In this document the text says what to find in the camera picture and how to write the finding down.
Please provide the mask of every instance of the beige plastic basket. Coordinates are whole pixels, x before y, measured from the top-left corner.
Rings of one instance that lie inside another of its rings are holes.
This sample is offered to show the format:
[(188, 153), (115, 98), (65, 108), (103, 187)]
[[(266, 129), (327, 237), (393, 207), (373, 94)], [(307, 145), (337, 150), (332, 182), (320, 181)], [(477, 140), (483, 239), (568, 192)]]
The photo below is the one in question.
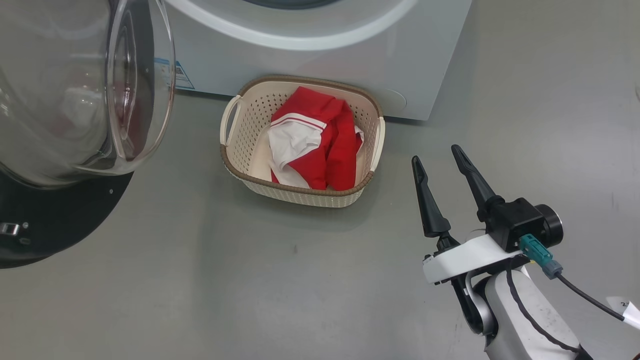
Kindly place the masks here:
[[(271, 149), (267, 130), (271, 116), (299, 86), (347, 101), (356, 125), (364, 131), (358, 153), (356, 183), (345, 191), (313, 190), (271, 182)], [(227, 124), (235, 110), (229, 135)], [(371, 181), (385, 141), (385, 121), (378, 103), (367, 92), (332, 81), (268, 76), (244, 86), (227, 105), (220, 124), (220, 152), (227, 170), (251, 190), (296, 204), (343, 208), (353, 204)]]

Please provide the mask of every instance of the cable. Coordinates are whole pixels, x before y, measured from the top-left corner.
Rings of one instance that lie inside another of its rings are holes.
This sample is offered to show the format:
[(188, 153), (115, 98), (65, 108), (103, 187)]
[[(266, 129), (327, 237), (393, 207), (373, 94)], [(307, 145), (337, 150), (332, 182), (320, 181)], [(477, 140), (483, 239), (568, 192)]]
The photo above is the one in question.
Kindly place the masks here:
[(589, 295), (585, 294), (584, 291), (578, 289), (575, 287), (575, 285), (573, 285), (572, 283), (569, 282), (569, 280), (565, 279), (564, 276), (562, 276), (562, 274), (556, 274), (556, 277), (558, 279), (560, 279), (560, 281), (562, 281), (563, 284), (567, 285), (567, 287), (571, 290), (573, 290), (574, 293), (580, 295), (581, 297), (584, 297), (588, 302), (592, 303), (593, 305), (595, 305), (597, 308), (599, 308), (600, 310), (604, 311), (605, 313), (615, 317), (616, 319), (620, 320), (620, 321), (625, 321), (625, 317), (618, 314), (617, 312), (613, 311), (612, 309), (610, 309), (607, 306), (602, 305), (601, 303), (599, 303), (596, 299), (594, 299), (593, 297), (590, 297)]
[(509, 290), (511, 290), (511, 296), (513, 297), (513, 300), (515, 300), (516, 304), (518, 304), (518, 308), (520, 309), (520, 312), (524, 315), (524, 317), (531, 323), (533, 328), (536, 329), (536, 331), (538, 331), (542, 336), (547, 338), (547, 340), (549, 340), (549, 342), (561, 347), (564, 350), (575, 352), (576, 354), (585, 353), (584, 349), (582, 349), (582, 348), (571, 347), (571, 346), (563, 343), (562, 341), (554, 338), (545, 329), (543, 329), (542, 326), (538, 325), (538, 323), (533, 319), (531, 314), (529, 314), (527, 309), (524, 307), (524, 304), (522, 303), (522, 300), (520, 300), (520, 296), (518, 295), (518, 291), (516, 290), (516, 286), (513, 283), (513, 275), (511, 274), (511, 264), (512, 263), (513, 263), (513, 258), (511, 258), (511, 261), (509, 262), (509, 264), (507, 265), (507, 268), (506, 268), (507, 284), (509, 285)]

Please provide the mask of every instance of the washing machine door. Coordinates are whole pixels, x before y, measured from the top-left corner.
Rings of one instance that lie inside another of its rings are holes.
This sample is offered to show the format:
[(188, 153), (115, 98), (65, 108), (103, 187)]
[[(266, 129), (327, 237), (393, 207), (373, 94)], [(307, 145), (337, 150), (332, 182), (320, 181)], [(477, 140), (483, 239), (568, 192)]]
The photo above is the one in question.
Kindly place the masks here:
[(275, 49), (318, 51), (385, 31), (418, 0), (166, 0), (202, 24)]
[(1, 0), (0, 44), (5, 174), (60, 188), (155, 151), (174, 86), (162, 0)]

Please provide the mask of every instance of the basket rim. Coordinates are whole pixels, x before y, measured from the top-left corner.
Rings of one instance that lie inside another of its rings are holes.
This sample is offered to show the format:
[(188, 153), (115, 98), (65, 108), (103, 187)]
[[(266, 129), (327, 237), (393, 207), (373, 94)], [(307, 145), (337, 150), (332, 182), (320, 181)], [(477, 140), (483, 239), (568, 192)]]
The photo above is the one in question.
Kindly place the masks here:
[[(262, 78), (251, 80), (249, 83), (247, 83), (245, 86), (243, 86), (242, 89), (240, 89), (240, 92), (238, 93), (238, 95), (240, 95), (240, 97), (242, 97), (244, 94), (247, 93), (247, 91), (249, 91), (249, 89), (251, 89), (255, 85), (258, 85), (258, 84), (261, 84), (261, 83), (265, 83), (265, 82), (268, 82), (268, 81), (286, 81), (286, 82), (291, 82), (291, 83), (299, 83), (300, 85), (329, 86), (329, 87), (338, 88), (340, 90), (353, 92), (353, 93), (356, 93), (358, 95), (362, 95), (367, 100), (371, 101), (371, 103), (376, 108), (376, 112), (378, 113), (378, 118), (383, 117), (382, 107), (380, 106), (378, 101), (370, 93), (368, 93), (365, 90), (362, 90), (360, 88), (357, 88), (355, 86), (342, 84), (342, 83), (337, 83), (335, 81), (322, 80), (322, 79), (304, 78), (304, 77), (300, 77), (300, 76), (290, 76), (290, 75), (269, 75), (269, 76), (264, 76)], [(367, 175), (362, 179), (362, 181), (360, 181), (359, 184), (357, 184), (356, 186), (352, 187), (349, 190), (336, 191), (336, 190), (304, 189), (304, 188), (298, 188), (298, 187), (295, 187), (295, 186), (289, 186), (289, 185), (273, 183), (271, 181), (259, 179), (257, 177), (253, 177), (251, 175), (247, 175), (247, 174), (241, 172), (240, 170), (236, 169), (231, 164), (231, 161), (229, 160), (229, 156), (227, 154), (227, 146), (226, 145), (223, 145), (223, 144), (220, 145), (220, 154), (222, 155), (222, 162), (224, 162), (225, 167), (229, 170), (229, 172), (231, 172), (231, 174), (233, 174), (234, 176), (236, 176), (236, 177), (238, 177), (238, 178), (240, 178), (242, 180), (250, 181), (252, 183), (256, 183), (256, 184), (263, 185), (263, 186), (268, 186), (268, 187), (274, 188), (276, 190), (282, 190), (282, 191), (294, 192), (294, 193), (302, 193), (302, 194), (307, 194), (307, 195), (318, 195), (318, 196), (327, 196), (327, 197), (350, 196), (350, 195), (353, 195), (353, 194), (361, 191), (362, 189), (364, 189), (364, 187), (367, 186), (367, 184), (369, 184), (369, 181), (371, 181), (371, 178), (373, 177), (373, 174), (374, 174), (373, 171), (369, 171), (367, 173)]]

